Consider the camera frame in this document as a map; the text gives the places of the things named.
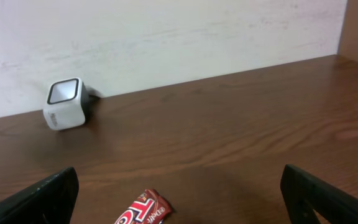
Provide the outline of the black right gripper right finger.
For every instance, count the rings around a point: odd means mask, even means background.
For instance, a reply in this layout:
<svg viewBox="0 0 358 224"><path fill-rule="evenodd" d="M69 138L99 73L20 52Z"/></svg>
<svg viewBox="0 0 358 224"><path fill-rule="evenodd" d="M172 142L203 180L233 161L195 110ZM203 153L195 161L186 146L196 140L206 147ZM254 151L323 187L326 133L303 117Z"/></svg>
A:
<svg viewBox="0 0 358 224"><path fill-rule="evenodd" d="M284 167L280 190L292 223L358 223L358 199L297 166Z"/></svg>

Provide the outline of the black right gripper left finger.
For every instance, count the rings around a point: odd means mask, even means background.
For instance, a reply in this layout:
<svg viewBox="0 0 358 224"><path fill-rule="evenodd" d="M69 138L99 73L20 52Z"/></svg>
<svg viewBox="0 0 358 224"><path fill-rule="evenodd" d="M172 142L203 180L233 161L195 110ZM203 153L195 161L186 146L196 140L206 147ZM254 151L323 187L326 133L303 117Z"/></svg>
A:
<svg viewBox="0 0 358 224"><path fill-rule="evenodd" d="M0 201L0 224L70 223L78 192L76 170L64 168Z"/></svg>

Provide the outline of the red Top chocolate bar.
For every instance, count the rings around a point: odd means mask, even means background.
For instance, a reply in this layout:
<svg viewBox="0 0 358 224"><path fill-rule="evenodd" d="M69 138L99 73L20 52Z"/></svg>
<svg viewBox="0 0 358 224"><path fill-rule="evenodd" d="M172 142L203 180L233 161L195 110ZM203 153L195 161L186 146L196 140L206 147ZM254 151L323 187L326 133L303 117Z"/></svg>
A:
<svg viewBox="0 0 358 224"><path fill-rule="evenodd" d="M114 224L162 224L172 206L155 189L145 189Z"/></svg>

